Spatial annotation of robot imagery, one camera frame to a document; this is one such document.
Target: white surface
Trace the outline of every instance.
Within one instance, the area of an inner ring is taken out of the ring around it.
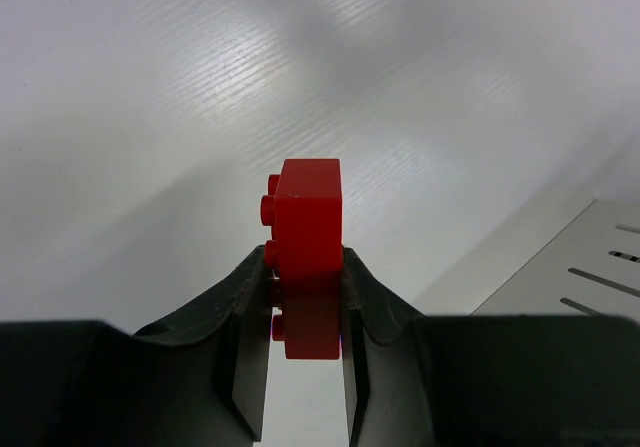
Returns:
[[[639,10],[0,0],[0,317],[176,308],[266,239],[289,156],[342,159],[380,280],[470,312],[601,188],[640,197]],[[264,445],[344,445],[340,364],[273,359]]]
[[[639,203],[593,203],[476,313],[578,314],[560,302],[566,298],[596,312],[640,321],[640,298],[569,272],[577,269],[640,292],[640,263],[609,252],[640,256]]]

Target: slotted white panel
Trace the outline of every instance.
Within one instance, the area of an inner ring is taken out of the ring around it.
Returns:
[[[476,313],[588,312],[640,321],[639,257],[640,204],[596,201]]]

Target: red block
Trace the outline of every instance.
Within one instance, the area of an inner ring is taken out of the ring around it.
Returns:
[[[265,262],[280,277],[286,356],[338,359],[340,161],[288,159],[279,178],[269,177],[268,191],[271,195],[263,197],[260,217],[264,225],[272,227],[274,240],[267,242]]]

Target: robotic claw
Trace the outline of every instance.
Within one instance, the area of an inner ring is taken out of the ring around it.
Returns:
[[[0,324],[0,445],[259,441],[274,286],[267,264],[257,247],[132,336],[98,321]],[[348,248],[338,282],[351,446],[640,445],[635,323],[427,317]]]

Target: red lego brick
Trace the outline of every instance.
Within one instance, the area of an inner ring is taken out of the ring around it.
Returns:
[[[269,177],[268,192],[260,217],[272,227],[265,262],[280,277],[286,356],[337,359],[342,270],[340,161],[288,159],[280,176]]]

